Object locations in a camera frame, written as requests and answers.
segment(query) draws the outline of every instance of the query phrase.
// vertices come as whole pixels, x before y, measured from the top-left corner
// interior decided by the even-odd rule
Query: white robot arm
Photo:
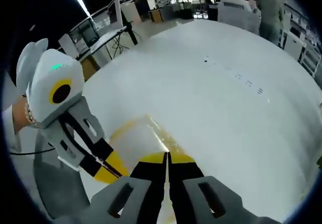
[[[46,39],[29,43],[17,66],[18,88],[27,91],[29,108],[41,133],[74,169],[82,167],[106,183],[128,175],[82,96],[85,81],[81,64],[57,50],[46,50],[47,45]],[[34,72],[27,70],[30,65]],[[67,126],[80,135],[89,151],[73,139]]]

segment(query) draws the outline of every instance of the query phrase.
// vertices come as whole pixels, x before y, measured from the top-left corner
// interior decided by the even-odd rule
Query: black marking
[[[170,183],[170,200],[177,223],[197,223],[195,211],[183,180],[203,177],[196,163],[173,164],[168,153],[168,170]]]
[[[96,162],[95,158],[91,155],[85,156],[79,166],[86,170],[86,172],[92,177],[95,177],[95,175],[101,168],[101,164]]]
[[[62,141],[60,141],[60,145],[63,147],[63,149],[65,150],[65,151],[67,151],[67,149],[68,149],[68,146],[67,146],[67,144],[62,140]]]
[[[252,84],[253,84],[253,83],[252,83],[252,82],[250,82],[250,81],[247,81],[247,82],[246,82],[246,85],[247,85],[247,86],[249,86],[249,87],[251,87],[251,86],[252,86]]]
[[[107,163],[106,161],[102,161],[103,162],[103,167],[110,172],[111,174],[113,174],[114,176],[116,176],[117,178],[122,177],[122,174],[120,172],[118,172],[116,169],[114,169],[109,163]]]
[[[53,103],[61,103],[63,102],[70,93],[70,85],[62,85],[60,86],[52,96]]]
[[[89,122],[87,122],[87,120],[86,119],[84,119],[84,123],[86,124],[86,126],[89,128],[90,127],[90,124],[89,124]]]

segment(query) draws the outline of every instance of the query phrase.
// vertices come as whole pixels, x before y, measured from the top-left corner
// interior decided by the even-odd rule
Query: computer monitor
[[[93,45],[99,39],[98,34],[93,28],[93,22],[91,22],[90,19],[79,25],[78,33],[82,36],[88,47]]]
[[[101,37],[110,30],[123,28],[120,0],[111,0],[104,8],[92,14],[93,25]]]

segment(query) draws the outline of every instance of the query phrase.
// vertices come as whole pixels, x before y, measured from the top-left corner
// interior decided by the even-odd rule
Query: yellow ring
[[[49,92],[49,102],[51,104],[58,104],[58,103],[54,103],[52,101],[52,98],[55,94],[55,92],[57,91],[57,89],[63,85],[69,85],[71,87],[71,79],[63,79],[63,80],[60,80],[60,81],[57,81],[54,86],[52,87],[52,89],[50,90]]]

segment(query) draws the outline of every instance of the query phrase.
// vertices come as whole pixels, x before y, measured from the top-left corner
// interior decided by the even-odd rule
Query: yellow stain
[[[117,177],[107,171],[104,167],[100,167],[98,172],[95,174],[94,179],[107,184],[112,184],[117,180]]]
[[[113,141],[117,139],[119,136],[121,136],[123,133],[125,133],[128,129],[130,129],[132,126],[134,126],[136,123],[136,119],[127,121],[122,127],[117,129],[110,137],[110,140]]]
[[[129,173],[124,167],[123,161],[118,157],[115,151],[113,151],[105,161],[109,163],[118,172],[120,172],[122,175],[129,176]]]
[[[171,153],[171,161],[173,164],[195,163],[193,158],[181,153]]]

